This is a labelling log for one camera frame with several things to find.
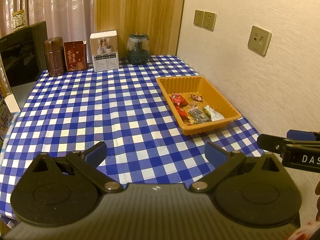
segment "beige textured wall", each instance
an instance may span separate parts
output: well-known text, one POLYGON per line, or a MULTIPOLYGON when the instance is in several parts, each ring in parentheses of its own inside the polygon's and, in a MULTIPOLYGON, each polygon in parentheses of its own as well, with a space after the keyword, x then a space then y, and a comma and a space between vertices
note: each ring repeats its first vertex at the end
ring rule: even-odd
MULTIPOLYGON (((206 76, 261 133, 320 130, 320 0, 185 0, 178 57, 206 76), (217 13, 214 32, 195 10, 217 13), (265 57, 247 43, 252 25, 272 33, 265 57)), ((290 171, 314 218, 319 174, 290 171)))

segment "orange plastic basket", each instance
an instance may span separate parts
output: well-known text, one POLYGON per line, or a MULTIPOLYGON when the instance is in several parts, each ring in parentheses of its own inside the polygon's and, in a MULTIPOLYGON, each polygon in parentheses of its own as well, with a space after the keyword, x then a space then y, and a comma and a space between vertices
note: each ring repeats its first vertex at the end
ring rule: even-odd
POLYGON ((184 135, 223 128, 231 121, 241 118, 239 111, 202 76, 158 77, 156 80, 184 135), (183 123, 169 97, 169 94, 172 93, 180 93, 188 103, 192 101, 190 94, 201 95, 203 97, 201 104, 203 106, 209 105, 222 114, 225 119, 188 126, 183 123))

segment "pink curtain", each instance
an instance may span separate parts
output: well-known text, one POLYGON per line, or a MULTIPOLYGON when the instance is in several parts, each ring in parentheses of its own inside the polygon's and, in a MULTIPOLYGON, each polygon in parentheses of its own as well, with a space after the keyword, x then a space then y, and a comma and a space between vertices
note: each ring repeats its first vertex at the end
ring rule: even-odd
MULTIPOLYGON (((29 24, 47 22, 48 38, 61 36, 64 42, 88 41, 87 58, 91 62, 89 38, 96 32, 94 3, 95 0, 0 0, 0 35, 13 32, 12 13, 24 9, 29 24)), ((2 67, 0 83, 7 93, 11 92, 2 67)))

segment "transparent water tank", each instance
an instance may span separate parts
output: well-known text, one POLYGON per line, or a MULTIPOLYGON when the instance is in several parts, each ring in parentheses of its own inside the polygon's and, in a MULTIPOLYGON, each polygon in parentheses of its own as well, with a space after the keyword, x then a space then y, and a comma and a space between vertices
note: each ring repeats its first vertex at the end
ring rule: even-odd
POLYGON ((144 33, 130 34, 127 51, 127 58, 131 64, 145 64, 150 56, 149 36, 144 33))

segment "wall outlet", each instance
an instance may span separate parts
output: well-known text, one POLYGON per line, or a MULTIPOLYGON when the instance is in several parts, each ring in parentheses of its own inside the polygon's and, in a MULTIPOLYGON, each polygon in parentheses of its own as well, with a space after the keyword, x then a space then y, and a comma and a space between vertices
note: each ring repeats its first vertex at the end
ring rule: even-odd
POLYGON ((195 19, 193 20, 193 24, 199 27, 202 27, 204 18, 204 11, 196 10, 195 19))
POLYGON ((203 20, 203 28, 213 31, 214 26, 216 25, 217 15, 215 13, 205 12, 203 20))
POLYGON ((271 32, 257 26, 252 26, 248 48, 265 56, 270 44, 271 35, 271 32))

